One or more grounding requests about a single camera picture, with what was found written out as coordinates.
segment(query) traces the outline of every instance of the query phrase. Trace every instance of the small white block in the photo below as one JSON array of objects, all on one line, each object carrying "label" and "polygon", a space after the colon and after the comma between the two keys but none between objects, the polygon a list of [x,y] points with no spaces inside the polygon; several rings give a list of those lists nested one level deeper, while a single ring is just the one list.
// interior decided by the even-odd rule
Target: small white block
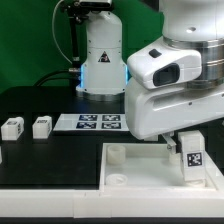
[{"label": "small white block", "polygon": [[47,139],[52,130],[52,118],[49,116],[38,117],[33,124],[33,138]]},{"label": "small white block", "polygon": [[22,117],[9,118],[2,126],[2,140],[16,141],[24,131],[24,119]]},{"label": "small white block", "polygon": [[205,140],[199,131],[178,133],[182,144],[181,170],[185,181],[205,179]]}]

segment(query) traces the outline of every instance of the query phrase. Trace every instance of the black table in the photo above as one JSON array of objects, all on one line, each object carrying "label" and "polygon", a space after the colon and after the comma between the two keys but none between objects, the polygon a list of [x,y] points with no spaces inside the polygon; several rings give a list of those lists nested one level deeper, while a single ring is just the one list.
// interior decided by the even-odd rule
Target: black table
[{"label": "black table", "polygon": [[[103,143],[141,143],[129,132],[52,132],[48,140],[33,140],[32,124],[49,115],[55,125],[61,113],[122,114],[124,102],[94,102],[77,98],[67,87],[15,87],[0,95],[0,125],[21,116],[25,131],[16,142],[1,141],[0,189],[99,189]],[[207,151],[224,171],[222,119],[200,129]],[[222,219],[0,219],[4,223],[223,223]]]}]

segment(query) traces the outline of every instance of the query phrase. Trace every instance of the green backdrop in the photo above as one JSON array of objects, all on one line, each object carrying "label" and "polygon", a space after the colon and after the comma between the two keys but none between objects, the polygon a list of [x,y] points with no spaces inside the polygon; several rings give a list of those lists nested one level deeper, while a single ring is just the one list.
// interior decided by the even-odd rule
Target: green backdrop
[{"label": "green backdrop", "polygon": [[[58,0],[0,1],[0,92],[12,86],[31,86],[43,75],[70,67],[56,49],[51,20]],[[123,23],[123,59],[161,36],[163,17],[138,0],[114,0]],[[66,14],[58,12],[56,35],[71,57]],[[82,61],[86,57],[85,25],[78,27]],[[64,85],[64,81],[48,85]]]}]

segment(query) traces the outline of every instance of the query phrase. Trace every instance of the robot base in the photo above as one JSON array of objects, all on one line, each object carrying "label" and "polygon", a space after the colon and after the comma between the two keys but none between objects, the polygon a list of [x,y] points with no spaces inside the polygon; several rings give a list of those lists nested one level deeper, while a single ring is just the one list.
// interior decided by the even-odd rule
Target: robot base
[{"label": "robot base", "polygon": [[120,101],[124,99],[124,92],[118,94],[94,94],[88,93],[80,87],[76,88],[76,95],[81,98],[100,102]]},{"label": "robot base", "polygon": [[[114,146],[125,157],[111,161]],[[205,160],[206,186],[192,187],[166,144],[104,144],[99,190],[1,190],[0,217],[224,217],[224,178]]]}]

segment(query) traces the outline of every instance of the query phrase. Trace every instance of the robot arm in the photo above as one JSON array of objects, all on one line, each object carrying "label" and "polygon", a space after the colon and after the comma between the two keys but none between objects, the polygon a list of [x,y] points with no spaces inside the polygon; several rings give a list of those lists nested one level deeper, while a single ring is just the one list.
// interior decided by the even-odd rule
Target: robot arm
[{"label": "robot arm", "polygon": [[80,0],[81,7],[110,8],[112,0]]},{"label": "robot arm", "polygon": [[224,116],[224,1],[144,0],[163,37],[128,59],[127,125],[138,139]]}]

